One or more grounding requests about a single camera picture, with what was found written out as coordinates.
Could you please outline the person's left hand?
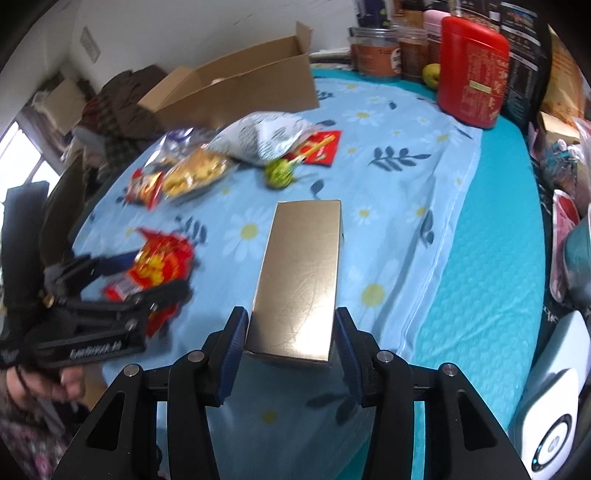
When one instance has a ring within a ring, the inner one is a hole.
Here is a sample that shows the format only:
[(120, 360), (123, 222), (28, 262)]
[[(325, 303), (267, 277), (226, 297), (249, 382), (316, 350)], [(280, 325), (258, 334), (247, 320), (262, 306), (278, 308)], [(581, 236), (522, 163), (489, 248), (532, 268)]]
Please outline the person's left hand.
[(81, 366), (68, 367), (59, 372), (59, 380), (55, 381), (39, 372), (11, 367), (6, 371), (6, 388), (13, 402), (27, 410), (34, 399), (57, 402), (81, 399), (86, 390), (85, 375)]

